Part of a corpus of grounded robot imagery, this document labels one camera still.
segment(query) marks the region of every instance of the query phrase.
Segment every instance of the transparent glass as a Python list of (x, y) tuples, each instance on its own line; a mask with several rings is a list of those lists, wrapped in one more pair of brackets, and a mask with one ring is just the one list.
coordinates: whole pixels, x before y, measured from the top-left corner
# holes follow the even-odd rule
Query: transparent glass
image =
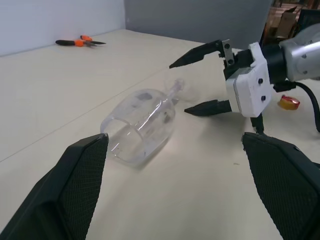
[(144, 162), (171, 135), (176, 116), (172, 99), (183, 86), (179, 79), (168, 95), (142, 89), (119, 103), (100, 126), (109, 136), (108, 152), (130, 164)]

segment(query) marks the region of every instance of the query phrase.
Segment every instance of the orange-handled pliers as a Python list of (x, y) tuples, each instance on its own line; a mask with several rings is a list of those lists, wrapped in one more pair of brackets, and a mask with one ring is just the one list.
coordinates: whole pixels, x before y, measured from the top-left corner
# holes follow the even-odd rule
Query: orange-handled pliers
[(77, 47), (83, 47), (83, 46), (93, 47), (101, 44), (106, 44), (105, 42), (101, 42), (101, 41), (93, 41), (91, 37), (86, 35), (81, 35), (80, 38), (81, 39), (74, 40), (74, 41), (57, 40), (55, 41), (55, 43), (61, 46), (77, 46)]

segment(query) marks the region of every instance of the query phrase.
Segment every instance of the pliers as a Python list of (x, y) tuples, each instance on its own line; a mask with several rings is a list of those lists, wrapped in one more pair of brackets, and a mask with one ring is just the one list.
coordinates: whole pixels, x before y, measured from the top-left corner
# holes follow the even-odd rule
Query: pliers
[(74, 40), (74, 41), (57, 40), (55, 41), (55, 43), (61, 46), (77, 46), (77, 47), (83, 47), (83, 46), (94, 47), (97, 45), (106, 44), (105, 42), (101, 42), (101, 41), (93, 41), (91, 37), (86, 35), (81, 35), (80, 38), (81, 39)]

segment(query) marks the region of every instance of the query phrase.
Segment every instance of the gray wall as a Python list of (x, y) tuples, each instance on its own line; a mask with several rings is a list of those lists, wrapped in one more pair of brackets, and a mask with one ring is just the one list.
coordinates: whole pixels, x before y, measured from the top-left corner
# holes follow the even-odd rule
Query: gray wall
[(125, 0), (126, 28), (208, 43), (230, 39), (244, 49), (259, 41), (272, 0)]

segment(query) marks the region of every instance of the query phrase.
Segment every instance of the white table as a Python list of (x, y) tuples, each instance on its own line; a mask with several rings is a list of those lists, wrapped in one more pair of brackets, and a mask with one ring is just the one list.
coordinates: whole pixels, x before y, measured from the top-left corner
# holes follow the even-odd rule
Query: white table
[[(241, 143), (250, 120), (235, 113), (200, 118), (186, 107), (226, 97), (217, 54), (191, 66), (168, 66), (199, 43), (119, 30), (95, 37), (104, 47), (51, 46), (0, 58), (0, 229), (67, 146), (99, 133), (129, 93), (163, 90), (165, 78), (197, 81), (193, 103), (176, 106), (175, 131), (144, 168), (107, 159), (88, 240), (279, 240), (262, 204)], [(320, 84), (305, 81), (320, 95)], [(319, 162), (320, 135), (311, 102), (264, 111), (268, 135), (296, 144)]]

